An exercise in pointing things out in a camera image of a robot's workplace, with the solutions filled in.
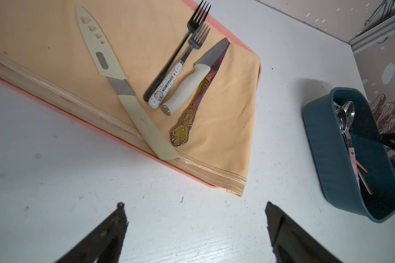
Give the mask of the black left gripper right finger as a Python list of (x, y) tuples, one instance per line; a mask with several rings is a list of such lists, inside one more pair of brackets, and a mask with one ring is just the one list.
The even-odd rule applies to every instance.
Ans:
[(267, 203), (267, 229), (278, 263), (339, 263), (299, 224), (278, 206)]

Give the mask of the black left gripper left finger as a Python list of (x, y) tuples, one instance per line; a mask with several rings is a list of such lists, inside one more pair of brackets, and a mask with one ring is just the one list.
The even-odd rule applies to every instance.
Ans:
[(114, 212), (57, 262), (117, 263), (121, 255), (127, 228), (128, 220), (125, 213), (125, 204), (119, 202)]

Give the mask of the orange handled spoon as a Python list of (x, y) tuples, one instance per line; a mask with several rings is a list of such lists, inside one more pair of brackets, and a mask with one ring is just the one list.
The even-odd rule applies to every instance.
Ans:
[(368, 171), (358, 161), (356, 161), (356, 164), (358, 168), (361, 168), (364, 172), (368, 173)]

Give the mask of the purple spoon pink handle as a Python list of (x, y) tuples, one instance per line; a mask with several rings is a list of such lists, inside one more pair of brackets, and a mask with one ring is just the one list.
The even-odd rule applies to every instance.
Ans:
[(354, 103), (352, 101), (347, 101), (342, 105), (342, 108), (344, 109), (344, 112), (346, 114), (346, 128), (345, 128), (345, 131), (343, 134), (345, 135), (346, 146), (348, 149), (348, 154), (349, 154), (353, 174), (355, 176), (357, 186), (358, 186), (358, 188), (360, 188), (359, 174), (358, 174), (358, 170), (357, 170), (357, 163), (356, 163), (356, 157), (355, 157), (356, 155), (355, 155), (355, 150), (354, 150), (353, 143), (352, 143), (352, 138), (350, 135), (350, 128), (351, 128), (351, 125), (352, 125), (354, 118), (355, 118)]

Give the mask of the teal plastic storage box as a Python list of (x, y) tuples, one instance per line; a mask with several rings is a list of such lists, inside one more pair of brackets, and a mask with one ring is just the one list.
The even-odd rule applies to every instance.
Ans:
[[(352, 101), (355, 120), (350, 136), (356, 160), (366, 169), (372, 190), (356, 180), (333, 103)], [(353, 88), (334, 88), (308, 103), (303, 110), (309, 144), (326, 200), (335, 208), (382, 223), (395, 213), (395, 177), (380, 133), (365, 96)]]

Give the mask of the gold spoon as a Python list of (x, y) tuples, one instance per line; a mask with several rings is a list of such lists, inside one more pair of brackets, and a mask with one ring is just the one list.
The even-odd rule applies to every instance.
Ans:
[(371, 187), (369, 186), (368, 182), (366, 181), (364, 175), (362, 174), (362, 172), (360, 171), (359, 168), (357, 169), (357, 172), (358, 172), (358, 175), (359, 175), (363, 185), (365, 186), (367, 192), (369, 193), (369, 195), (372, 196), (373, 195), (373, 191), (372, 191)]

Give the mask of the silver spoon black handle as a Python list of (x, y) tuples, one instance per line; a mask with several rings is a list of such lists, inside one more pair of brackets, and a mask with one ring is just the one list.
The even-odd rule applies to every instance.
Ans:
[(345, 136), (345, 131), (347, 129), (346, 113), (345, 113), (344, 109), (342, 108), (342, 106), (338, 105), (335, 101), (333, 101), (333, 106), (334, 106), (334, 110), (336, 113), (336, 118), (339, 122), (340, 132), (343, 136), (345, 144), (347, 145), (346, 136)]

